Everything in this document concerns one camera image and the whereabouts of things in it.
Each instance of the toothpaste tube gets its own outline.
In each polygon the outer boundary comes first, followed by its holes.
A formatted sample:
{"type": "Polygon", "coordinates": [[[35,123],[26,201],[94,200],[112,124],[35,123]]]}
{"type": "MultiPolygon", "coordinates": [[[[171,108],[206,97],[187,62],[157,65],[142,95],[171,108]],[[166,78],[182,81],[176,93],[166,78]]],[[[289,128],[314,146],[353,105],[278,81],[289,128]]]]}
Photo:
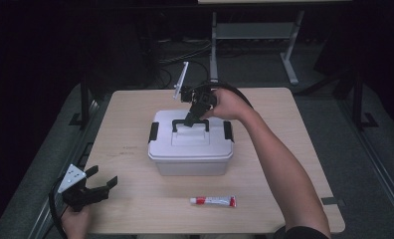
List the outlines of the toothpaste tube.
{"type": "Polygon", "coordinates": [[[203,205],[203,204],[212,204],[212,205],[224,205],[230,207],[236,207],[237,201],[235,200],[235,196],[221,196],[221,197],[206,197],[206,196],[198,196],[191,197],[190,203],[203,205]]]}

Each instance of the background table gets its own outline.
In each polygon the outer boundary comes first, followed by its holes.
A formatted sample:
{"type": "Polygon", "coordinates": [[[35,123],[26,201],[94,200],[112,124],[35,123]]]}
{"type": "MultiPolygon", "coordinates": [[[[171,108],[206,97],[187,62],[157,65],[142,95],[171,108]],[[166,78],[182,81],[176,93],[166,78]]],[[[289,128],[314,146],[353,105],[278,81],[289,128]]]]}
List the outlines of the background table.
{"type": "MultiPolygon", "coordinates": [[[[301,162],[320,198],[333,197],[315,150],[288,89],[241,89],[272,131],[301,162]]],[[[263,175],[244,127],[233,120],[234,156],[222,176],[161,176],[148,158],[147,142],[156,112],[189,109],[173,91],[113,94],[87,168],[99,173],[89,187],[118,176],[109,199],[93,206],[93,233],[267,233],[284,218],[263,175]],[[236,195],[236,208],[195,206],[189,198],[236,195]]],[[[324,205],[332,232],[344,229],[336,204],[324,205]]]]}

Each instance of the white box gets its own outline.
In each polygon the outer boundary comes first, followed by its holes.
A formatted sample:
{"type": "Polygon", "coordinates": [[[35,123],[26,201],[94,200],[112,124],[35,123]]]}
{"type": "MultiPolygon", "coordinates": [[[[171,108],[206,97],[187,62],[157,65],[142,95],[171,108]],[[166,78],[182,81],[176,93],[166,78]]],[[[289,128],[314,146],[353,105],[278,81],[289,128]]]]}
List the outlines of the white box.
{"type": "Polygon", "coordinates": [[[233,155],[229,121],[209,118],[205,123],[185,126],[188,111],[156,113],[148,142],[148,156],[161,175],[223,175],[233,155]]]}

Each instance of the person's left hand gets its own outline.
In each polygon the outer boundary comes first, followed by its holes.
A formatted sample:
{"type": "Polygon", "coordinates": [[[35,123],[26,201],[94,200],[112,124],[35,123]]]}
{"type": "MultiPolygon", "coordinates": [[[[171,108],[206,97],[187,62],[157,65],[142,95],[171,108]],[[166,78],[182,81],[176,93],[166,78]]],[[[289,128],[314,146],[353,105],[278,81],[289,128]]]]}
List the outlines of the person's left hand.
{"type": "Polygon", "coordinates": [[[85,239],[91,220],[91,208],[89,205],[83,207],[80,212],[75,212],[69,206],[61,217],[61,223],[69,239],[85,239]]]}

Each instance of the human arm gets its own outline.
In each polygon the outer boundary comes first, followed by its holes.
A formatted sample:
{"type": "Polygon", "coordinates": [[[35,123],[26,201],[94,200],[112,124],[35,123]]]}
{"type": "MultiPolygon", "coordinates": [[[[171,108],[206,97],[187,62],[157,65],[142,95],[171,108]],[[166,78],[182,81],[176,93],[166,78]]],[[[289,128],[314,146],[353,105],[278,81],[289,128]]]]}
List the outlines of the human arm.
{"type": "Polygon", "coordinates": [[[305,226],[330,237],[327,218],[314,187],[295,156],[269,129],[262,117],[234,93],[214,92],[217,106],[203,118],[240,121],[249,133],[266,180],[286,221],[287,230],[305,226]]]}
{"type": "Polygon", "coordinates": [[[86,239],[91,223],[91,209],[87,205],[82,211],[75,212],[69,206],[61,217],[61,222],[68,239],[86,239]]]}

